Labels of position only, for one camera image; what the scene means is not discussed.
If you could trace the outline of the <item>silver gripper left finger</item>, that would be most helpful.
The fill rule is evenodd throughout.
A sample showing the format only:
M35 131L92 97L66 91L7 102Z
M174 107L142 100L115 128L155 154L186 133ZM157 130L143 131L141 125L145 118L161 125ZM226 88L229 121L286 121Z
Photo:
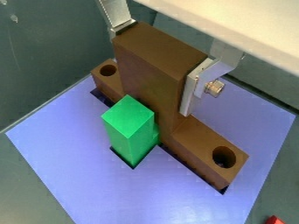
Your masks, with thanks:
M107 23L110 38L137 24L131 17L127 0L96 0L98 8Z

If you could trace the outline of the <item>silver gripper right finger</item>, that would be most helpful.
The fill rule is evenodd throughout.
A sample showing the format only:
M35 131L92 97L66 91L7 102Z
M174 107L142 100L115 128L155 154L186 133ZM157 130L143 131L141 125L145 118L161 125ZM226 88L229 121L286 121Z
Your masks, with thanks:
M201 99L205 94L214 97L221 95L225 84L219 81L219 77L230 73L245 58L245 53L237 47L218 39L213 41L210 55L214 59L207 58L187 75L181 105L183 116L189 116L193 112L195 98Z

